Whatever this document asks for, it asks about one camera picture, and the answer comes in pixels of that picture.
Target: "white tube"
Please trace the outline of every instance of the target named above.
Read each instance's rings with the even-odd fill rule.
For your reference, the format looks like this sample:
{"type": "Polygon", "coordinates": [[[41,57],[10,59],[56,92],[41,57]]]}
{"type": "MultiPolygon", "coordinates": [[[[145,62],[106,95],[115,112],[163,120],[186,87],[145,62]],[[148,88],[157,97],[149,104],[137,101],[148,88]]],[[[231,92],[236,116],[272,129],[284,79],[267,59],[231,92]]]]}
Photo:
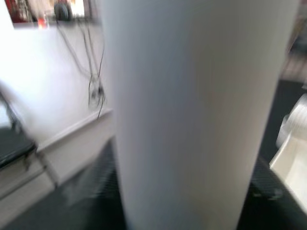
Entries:
{"type": "Polygon", "coordinates": [[[104,0],[131,230],[234,230],[298,0],[104,0]]]}

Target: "white wall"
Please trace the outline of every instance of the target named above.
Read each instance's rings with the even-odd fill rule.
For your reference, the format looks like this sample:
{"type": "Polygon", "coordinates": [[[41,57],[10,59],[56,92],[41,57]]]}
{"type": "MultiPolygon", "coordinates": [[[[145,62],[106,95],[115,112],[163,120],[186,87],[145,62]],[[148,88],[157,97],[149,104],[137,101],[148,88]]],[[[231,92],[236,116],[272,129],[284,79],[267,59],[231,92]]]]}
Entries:
{"type": "MultiPolygon", "coordinates": [[[[4,1],[0,21],[0,85],[38,143],[45,145],[75,124],[94,118],[97,111],[87,105],[88,80],[78,72],[56,27],[14,29],[4,1]]],[[[65,27],[64,32],[89,69],[79,28],[65,27]]],[[[91,32],[99,61],[100,26],[91,25],[91,32]]]]}

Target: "red object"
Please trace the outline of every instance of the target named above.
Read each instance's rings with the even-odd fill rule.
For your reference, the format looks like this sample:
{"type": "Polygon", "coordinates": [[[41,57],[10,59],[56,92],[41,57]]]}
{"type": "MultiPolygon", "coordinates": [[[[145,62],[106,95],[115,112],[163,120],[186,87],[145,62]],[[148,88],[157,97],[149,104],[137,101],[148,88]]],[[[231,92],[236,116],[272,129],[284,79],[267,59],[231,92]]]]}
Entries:
{"type": "Polygon", "coordinates": [[[13,23],[25,23],[26,21],[19,16],[19,9],[15,0],[5,0],[13,23]]]}
{"type": "Polygon", "coordinates": [[[45,20],[43,18],[39,18],[37,20],[37,23],[38,23],[39,28],[45,28],[46,27],[46,23],[45,23],[45,20]]]}

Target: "white cylinder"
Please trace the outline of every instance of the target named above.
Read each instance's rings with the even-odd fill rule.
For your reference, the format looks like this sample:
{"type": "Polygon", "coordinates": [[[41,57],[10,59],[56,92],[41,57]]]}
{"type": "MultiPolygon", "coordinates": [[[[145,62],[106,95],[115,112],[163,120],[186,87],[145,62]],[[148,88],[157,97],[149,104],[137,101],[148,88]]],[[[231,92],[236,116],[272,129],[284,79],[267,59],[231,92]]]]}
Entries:
{"type": "Polygon", "coordinates": [[[131,230],[234,230],[298,0],[103,0],[131,230]]]}

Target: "black chair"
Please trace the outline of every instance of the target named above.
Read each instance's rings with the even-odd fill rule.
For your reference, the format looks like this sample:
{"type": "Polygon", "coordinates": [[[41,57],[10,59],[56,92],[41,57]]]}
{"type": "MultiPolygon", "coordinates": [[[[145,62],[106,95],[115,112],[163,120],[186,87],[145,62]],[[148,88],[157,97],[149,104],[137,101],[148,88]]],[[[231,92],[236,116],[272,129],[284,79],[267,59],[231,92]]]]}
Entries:
{"type": "Polygon", "coordinates": [[[0,172],[2,169],[18,160],[23,160],[25,169],[28,170],[31,164],[29,159],[31,154],[33,154],[42,165],[41,170],[27,177],[18,185],[0,195],[0,200],[4,199],[9,194],[13,193],[44,172],[47,173],[54,186],[57,187],[58,177],[55,171],[44,158],[43,154],[37,152],[37,144],[32,139],[27,137],[17,115],[14,113],[14,110],[11,108],[10,104],[1,92],[0,105],[5,109],[6,115],[10,122],[10,126],[0,127],[0,172]]]}

